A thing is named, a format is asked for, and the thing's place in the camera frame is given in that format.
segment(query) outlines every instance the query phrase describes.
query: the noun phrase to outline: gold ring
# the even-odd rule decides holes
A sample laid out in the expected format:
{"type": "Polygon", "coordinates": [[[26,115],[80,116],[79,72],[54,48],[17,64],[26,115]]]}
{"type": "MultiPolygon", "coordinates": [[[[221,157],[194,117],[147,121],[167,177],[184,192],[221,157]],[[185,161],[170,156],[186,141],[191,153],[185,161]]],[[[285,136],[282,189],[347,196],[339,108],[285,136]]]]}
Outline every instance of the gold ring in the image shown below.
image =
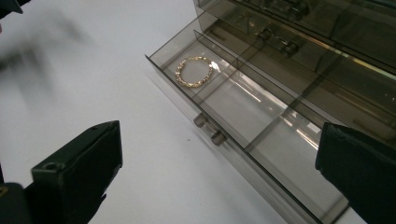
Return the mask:
{"type": "Polygon", "coordinates": [[[198,57],[198,56],[197,57],[190,57],[190,58],[186,58],[178,66],[178,68],[176,70],[176,80],[182,86],[189,87],[189,88],[198,88],[198,87],[200,87],[202,84],[204,84],[206,81],[208,81],[210,79],[210,76],[212,76],[212,72],[213,72],[212,61],[210,61],[208,58],[198,57]],[[198,60],[203,60],[203,61],[205,61],[205,62],[207,62],[209,64],[209,72],[207,73],[207,76],[204,77],[204,79],[202,79],[200,81],[197,81],[197,82],[193,82],[193,83],[186,82],[185,80],[183,80],[183,78],[181,78],[181,71],[183,70],[184,65],[186,64],[187,61],[198,61],[198,60]]]}

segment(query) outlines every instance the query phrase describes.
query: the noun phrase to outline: black plastic object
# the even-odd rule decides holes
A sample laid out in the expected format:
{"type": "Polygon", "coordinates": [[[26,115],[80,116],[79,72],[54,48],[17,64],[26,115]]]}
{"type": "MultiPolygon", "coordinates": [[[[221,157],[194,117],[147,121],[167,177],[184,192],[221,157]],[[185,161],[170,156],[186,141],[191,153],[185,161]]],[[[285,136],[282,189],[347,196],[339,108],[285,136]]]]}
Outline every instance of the black plastic object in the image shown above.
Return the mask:
{"type": "Polygon", "coordinates": [[[3,19],[11,12],[23,13],[21,6],[30,0],[0,0],[0,19],[3,19]]]}
{"type": "Polygon", "coordinates": [[[396,150],[353,129],[325,123],[316,168],[368,223],[396,223],[396,150]]]}
{"type": "Polygon", "coordinates": [[[1,163],[0,163],[0,184],[4,184],[4,177],[3,177],[3,170],[1,169],[1,163]]]}
{"type": "Polygon", "coordinates": [[[20,184],[0,184],[0,223],[33,224],[25,193],[20,184]]]}
{"type": "Polygon", "coordinates": [[[122,166],[120,123],[91,127],[32,169],[38,223],[88,223],[122,166]]]}

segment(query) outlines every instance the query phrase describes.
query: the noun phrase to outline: twisted gold ring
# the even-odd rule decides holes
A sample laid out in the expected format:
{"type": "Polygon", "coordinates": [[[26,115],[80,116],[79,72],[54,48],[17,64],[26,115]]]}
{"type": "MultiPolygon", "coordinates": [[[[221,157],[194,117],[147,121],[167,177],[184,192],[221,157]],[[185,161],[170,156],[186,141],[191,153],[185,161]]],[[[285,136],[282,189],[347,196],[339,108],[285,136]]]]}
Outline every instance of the twisted gold ring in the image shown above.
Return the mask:
{"type": "Polygon", "coordinates": [[[200,87],[202,84],[204,84],[206,81],[208,81],[210,79],[210,76],[212,76],[212,72],[213,72],[212,61],[210,61],[208,58],[199,57],[199,56],[190,57],[190,58],[186,58],[178,66],[178,68],[176,70],[176,80],[182,86],[189,87],[189,88],[198,88],[198,87],[200,87]],[[193,83],[186,82],[185,80],[183,80],[183,78],[181,78],[181,71],[183,70],[184,65],[186,64],[187,61],[198,61],[198,60],[203,60],[203,61],[205,61],[205,62],[207,62],[209,64],[209,72],[207,73],[207,76],[204,77],[204,79],[202,79],[200,81],[197,81],[197,82],[193,82],[193,83]]]}

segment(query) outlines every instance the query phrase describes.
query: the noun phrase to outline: transparent drawer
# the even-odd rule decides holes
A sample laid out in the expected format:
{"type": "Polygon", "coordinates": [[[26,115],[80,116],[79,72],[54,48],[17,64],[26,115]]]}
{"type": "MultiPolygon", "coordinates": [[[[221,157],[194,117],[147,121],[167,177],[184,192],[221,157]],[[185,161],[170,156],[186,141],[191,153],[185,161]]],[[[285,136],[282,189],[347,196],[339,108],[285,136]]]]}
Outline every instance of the transparent drawer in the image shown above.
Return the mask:
{"type": "Polygon", "coordinates": [[[332,47],[358,53],[383,69],[393,72],[396,69],[393,25],[396,5],[392,1],[195,0],[195,3],[246,34],[257,34],[276,21],[332,47]]]}
{"type": "MultiPolygon", "coordinates": [[[[396,76],[392,70],[385,69],[387,67],[383,65],[381,68],[375,61],[366,57],[352,56],[343,51],[345,48],[342,46],[336,45],[338,49],[334,48],[334,42],[330,39],[324,40],[317,38],[317,35],[302,33],[288,23],[269,17],[269,14],[264,13],[265,10],[259,13],[244,7],[259,4],[259,1],[196,1],[196,4],[222,19],[222,23],[219,24],[222,29],[232,30],[230,27],[233,27],[234,31],[229,31],[228,34],[249,45],[245,51],[238,53],[239,60],[269,75],[267,78],[279,86],[283,85],[282,89],[289,94],[304,99],[304,103],[313,110],[320,110],[321,116],[326,119],[339,120],[342,124],[367,133],[384,144],[396,146],[396,76]],[[236,24],[235,18],[238,16],[246,17],[247,22],[236,24]]],[[[324,5],[343,8],[339,10],[337,18],[344,17],[352,9],[357,11],[357,8],[360,8],[364,18],[372,13],[372,20],[383,20],[385,15],[374,16],[379,10],[378,7],[373,7],[373,11],[364,9],[371,4],[362,5],[361,1],[354,4],[348,1],[317,1],[315,8],[324,5]]],[[[345,24],[335,22],[332,30],[338,31],[341,29],[339,26],[344,27],[345,24]]],[[[382,50],[382,45],[388,45],[391,49],[390,43],[393,39],[389,36],[387,40],[377,39],[381,42],[378,49],[381,55],[388,57],[393,54],[382,50]]],[[[227,48],[234,50],[235,45],[227,48]]]]}
{"type": "Polygon", "coordinates": [[[201,112],[195,124],[212,135],[215,145],[224,142],[220,147],[226,148],[226,157],[234,151],[245,161],[250,170],[239,171],[285,220],[332,223],[347,202],[314,165],[320,127],[329,120],[304,104],[300,94],[228,49],[238,42],[245,43],[237,47],[239,52],[255,48],[256,42],[250,45],[238,32],[203,13],[148,59],[201,112]],[[190,57],[205,57],[211,63],[180,64],[190,57]],[[191,83],[204,79],[209,67],[213,73],[192,88],[177,80],[180,66],[182,78],[191,83]]]}

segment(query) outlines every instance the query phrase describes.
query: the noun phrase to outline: jewelry organizer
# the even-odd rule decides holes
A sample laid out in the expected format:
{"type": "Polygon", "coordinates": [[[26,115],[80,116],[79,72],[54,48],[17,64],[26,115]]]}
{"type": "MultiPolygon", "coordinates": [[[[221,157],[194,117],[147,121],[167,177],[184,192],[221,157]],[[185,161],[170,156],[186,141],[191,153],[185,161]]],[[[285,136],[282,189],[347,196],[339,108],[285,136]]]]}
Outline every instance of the jewelry organizer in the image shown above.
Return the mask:
{"type": "Polygon", "coordinates": [[[315,169],[320,131],[332,122],[396,146],[396,6],[194,4],[198,18],[148,57],[156,82],[287,222],[336,222],[348,205],[315,169]],[[190,57],[210,63],[181,64],[190,57]],[[190,88],[180,66],[188,83],[211,76],[190,88]]]}

